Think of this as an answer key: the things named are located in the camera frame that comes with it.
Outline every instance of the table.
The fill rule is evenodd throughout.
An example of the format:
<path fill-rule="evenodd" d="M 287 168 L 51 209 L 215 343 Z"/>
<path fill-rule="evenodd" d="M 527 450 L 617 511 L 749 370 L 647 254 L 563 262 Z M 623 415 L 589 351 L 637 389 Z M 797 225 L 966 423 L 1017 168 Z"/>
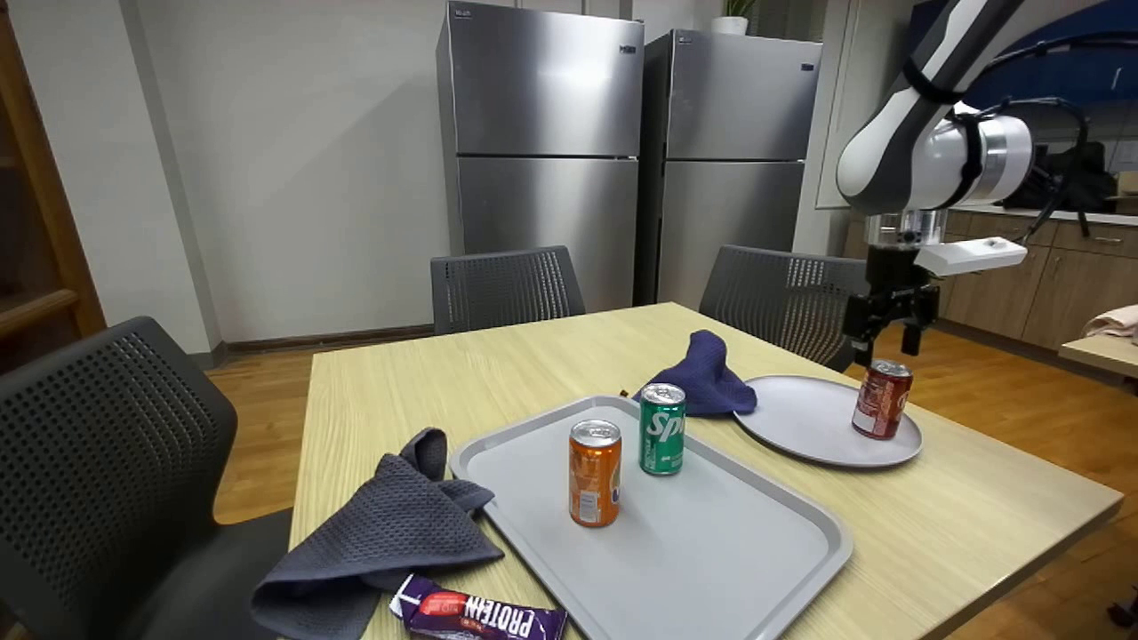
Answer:
<path fill-rule="evenodd" d="M 1062 343 L 1060 357 L 1138 382 L 1138 345 L 1128 337 L 1088 333 L 1077 343 Z"/>
<path fill-rule="evenodd" d="M 421 427 L 445 427 L 459 450 L 554 405 L 637 390 L 681 364 L 702 328 L 725 337 L 739 377 L 805 373 L 857 384 L 674 301 L 323 351 L 312 358 L 291 539 L 344 504 L 380 450 L 399 450 Z M 690 418 L 690 436 L 819 503 L 854 538 L 854 561 L 797 620 L 794 635 L 952 628 L 1122 504 L 1117 491 L 923 405 L 912 405 L 912 415 L 923 423 L 924 450 L 885 472 L 797 463 L 728 418 Z M 448 586 L 550 605 L 517 554 Z M 376 612 L 370 635 L 399 635 L 399 621 Z"/>

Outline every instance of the chair backrest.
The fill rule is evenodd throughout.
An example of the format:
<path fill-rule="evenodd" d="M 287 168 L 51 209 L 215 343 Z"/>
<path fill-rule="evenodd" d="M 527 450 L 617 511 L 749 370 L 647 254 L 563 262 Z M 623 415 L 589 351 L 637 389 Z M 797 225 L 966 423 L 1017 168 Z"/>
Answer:
<path fill-rule="evenodd" d="M 431 261 L 434 332 L 477 332 L 585 314 L 566 245 Z"/>
<path fill-rule="evenodd" d="M 832 370 L 854 364 L 848 298 L 866 296 L 866 261 L 722 245 L 702 309 Z"/>
<path fill-rule="evenodd" d="M 109 635 L 192 545 L 230 402 L 152 320 L 0 377 L 0 602 L 31 635 Z"/>

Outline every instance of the refrigerator door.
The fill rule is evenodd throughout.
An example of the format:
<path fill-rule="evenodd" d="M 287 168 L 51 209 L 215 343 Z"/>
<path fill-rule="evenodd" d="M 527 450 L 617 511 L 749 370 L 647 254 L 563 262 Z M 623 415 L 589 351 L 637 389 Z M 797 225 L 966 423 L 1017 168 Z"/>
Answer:
<path fill-rule="evenodd" d="M 464 254 L 568 245 L 587 309 L 633 301 L 633 159 L 464 155 L 459 192 Z"/>
<path fill-rule="evenodd" d="M 452 5 L 455 152 L 637 155 L 639 23 Z"/>
<path fill-rule="evenodd" d="M 819 43 L 674 33 L 668 155 L 806 155 Z"/>
<path fill-rule="evenodd" d="M 659 298 L 702 305 L 717 245 L 791 250 L 802 164 L 668 164 Z"/>

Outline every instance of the candy bar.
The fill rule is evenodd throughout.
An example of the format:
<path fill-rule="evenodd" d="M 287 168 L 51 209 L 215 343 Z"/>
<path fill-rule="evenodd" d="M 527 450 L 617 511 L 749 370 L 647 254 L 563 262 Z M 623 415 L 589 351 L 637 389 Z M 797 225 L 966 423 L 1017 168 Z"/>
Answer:
<path fill-rule="evenodd" d="M 563 640 L 568 628 L 566 612 L 489 602 L 422 575 L 404 575 L 389 608 L 414 635 L 434 640 Z"/>

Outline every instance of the stainless steel refrigerator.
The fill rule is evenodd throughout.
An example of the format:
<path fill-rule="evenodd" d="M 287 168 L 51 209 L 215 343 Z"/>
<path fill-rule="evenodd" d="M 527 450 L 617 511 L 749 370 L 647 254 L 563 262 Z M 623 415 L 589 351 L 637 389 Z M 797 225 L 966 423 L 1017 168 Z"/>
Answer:
<path fill-rule="evenodd" d="M 819 58 L 711 33 L 645 49 L 637 301 L 698 305 L 725 243 L 794 245 Z"/>
<path fill-rule="evenodd" d="M 639 23 L 452 5 L 439 83 L 452 254 L 568 245 L 585 301 L 630 305 Z"/>

